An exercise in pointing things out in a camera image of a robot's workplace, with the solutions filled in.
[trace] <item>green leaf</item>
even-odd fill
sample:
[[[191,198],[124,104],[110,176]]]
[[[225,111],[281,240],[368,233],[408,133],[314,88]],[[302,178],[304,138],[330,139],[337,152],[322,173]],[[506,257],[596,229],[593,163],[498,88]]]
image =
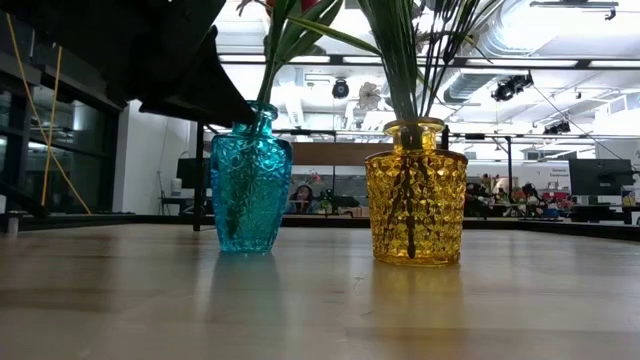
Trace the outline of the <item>green leaf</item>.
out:
[[[360,40],[355,36],[351,36],[349,34],[345,34],[345,33],[341,32],[341,31],[334,30],[334,29],[332,29],[332,28],[330,28],[328,26],[325,26],[325,25],[322,25],[322,24],[317,24],[317,23],[314,23],[312,21],[308,21],[308,20],[305,20],[305,19],[289,18],[289,21],[291,21],[293,23],[296,23],[296,24],[298,24],[298,25],[300,25],[300,26],[302,26],[302,27],[304,27],[304,28],[306,28],[308,30],[315,31],[315,32],[317,32],[317,33],[319,33],[321,35],[328,36],[328,37],[330,37],[332,39],[335,39],[335,40],[341,41],[341,42],[343,42],[345,44],[351,45],[351,46],[353,46],[355,48],[358,48],[360,50],[364,50],[364,51],[370,52],[370,53],[372,53],[374,55],[378,55],[378,56],[382,55],[382,53],[380,52],[380,50],[377,47],[369,44],[368,42]]]
[[[302,15],[303,20],[314,21],[314,18],[315,18],[315,21],[316,21],[315,24],[324,25],[324,26],[331,25],[331,23],[333,23],[333,20],[335,20],[336,16],[338,16],[340,9],[342,9],[343,2],[344,0],[333,1],[333,5],[324,14],[317,17],[315,14],[311,13],[311,10],[313,10],[313,8],[318,7],[318,5],[316,5]],[[294,25],[295,23],[291,21],[291,18],[289,19],[289,23],[292,24],[292,26],[295,26],[296,28],[304,31],[303,27],[299,25]],[[304,53],[307,52],[309,47],[315,44],[321,37],[322,35],[315,31],[309,31],[309,30],[305,31],[304,34],[302,34],[302,36],[300,36],[300,38],[297,39],[297,41],[293,43],[291,47],[289,47],[284,52],[284,54],[282,55],[281,61],[283,63],[287,63],[291,61],[291,59],[293,59],[294,57],[303,55]]]
[[[327,9],[329,9],[329,7],[336,4],[336,2],[339,2],[342,4],[342,1],[343,0],[322,0],[319,3],[315,4],[314,6],[312,6],[310,9],[308,9],[304,14],[302,14],[302,16],[300,16],[298,12],[297,14],[295,13],[289,14],[289,18],[302,17],[304,19],[316,22],[318,21],[318,19],[320,19],[322,14],[325,11],[327,11]],[[299,25],[296,25],[291,21],[287,22],[284,28],[284,32],[282,33],[282,46],[281,46],[281,49],[279,49],[281,50],[279,51],[280,55],[288,52],[294,46],[294,44],[300,40],[300,36],[302,35],[303,31],[304,31],[304,28],[300,27]]]

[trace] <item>light fixture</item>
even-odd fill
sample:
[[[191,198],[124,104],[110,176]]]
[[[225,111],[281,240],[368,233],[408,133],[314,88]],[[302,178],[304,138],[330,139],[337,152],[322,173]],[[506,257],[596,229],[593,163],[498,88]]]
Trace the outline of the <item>light fixture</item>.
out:
[[[460,72],[463,74],[494,74],[494,75],[527,75],[529,72],[527,70],[514,70],[514,69],[476,69],[476,68],[461,68]]]
[[[297,56],[291,59],[289,63],[310,63],[310,64],[328,64],[330,58],[328,56]]]
[[[491,94],[491,97],[497,101],[509,101],[514,96],[520,94],[525,88],[533,85],[531,72],[528,75],[515,75],[507,81],[498,83],[498,88]]]
[[[266,62],[264,55],[220,55],[221,63],[239,62],[239,63],[263,63]]]
[[[589,67],[640,69],[640,60],[595,60],[589,64]]]
[[[541,8],[579,8],[579,9],[606,9],[615,6],[620,6],[617,1],[567,1],[567,0],[553,0],[553,1],[532,1],[529,5],[531,7]]]
[[[342,58],[345,64],[380,65],[382,59],[377,56],[345,56]]]
[[[577,60],[553,60],[553,59],[492,59],[491,62],[485,59],[468,59],[468,66],[488,67],[521,67],[521,68],[544,68],[544,67],[566,67],[571,68],[578,64]]]

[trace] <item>white wall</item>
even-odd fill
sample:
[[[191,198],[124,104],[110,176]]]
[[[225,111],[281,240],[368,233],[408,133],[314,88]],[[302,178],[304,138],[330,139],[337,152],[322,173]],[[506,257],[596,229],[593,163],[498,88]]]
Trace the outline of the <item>white wall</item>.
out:
[[[120,116],[113,210],[155,215],[160,209],[158,172],[169,195],[178,158],[190,150],[193,123],[140,113],[139,108],[140,102],[132,101]],[[177,213],[175,207],[171,213]]]

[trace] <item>glass wall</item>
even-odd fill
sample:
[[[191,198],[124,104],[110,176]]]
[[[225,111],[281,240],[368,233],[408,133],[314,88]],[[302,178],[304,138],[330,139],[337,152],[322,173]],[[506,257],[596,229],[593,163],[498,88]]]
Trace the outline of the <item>glass wall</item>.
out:
[[[51,130],[52,154],[61,169],[51,159],[46,184],[47,209],[54,214],[86,213],[66,176],[92,213],[111,211],[118,112],[91,106],[87,102],[93,100],[61,88],[51,126],[53,90],[36,86],[32,88],[32,96],[40,123],[20,88],[7,88],[0,94],[3,180],[40,202],[45,188],[45,136]],[[19,208],[10,201],[7,204],[8,208]]]

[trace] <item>black monitor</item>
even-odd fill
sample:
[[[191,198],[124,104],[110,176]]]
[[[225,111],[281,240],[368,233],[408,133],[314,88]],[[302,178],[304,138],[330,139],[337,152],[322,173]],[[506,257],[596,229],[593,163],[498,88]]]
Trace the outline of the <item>black monitor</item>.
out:
[[[178,174],[177,177],[182,179],[183,189],[195,189],[196,188],[196,170],[198,168],[198,162],[195,158],[178,159]],[[204,159],[204,186],[207,189],[211,189],[211,173],[209,171],[209,159]]]
[[[573,195],[620,195],[635,183],[631,160],[570,159],[569,173]]]

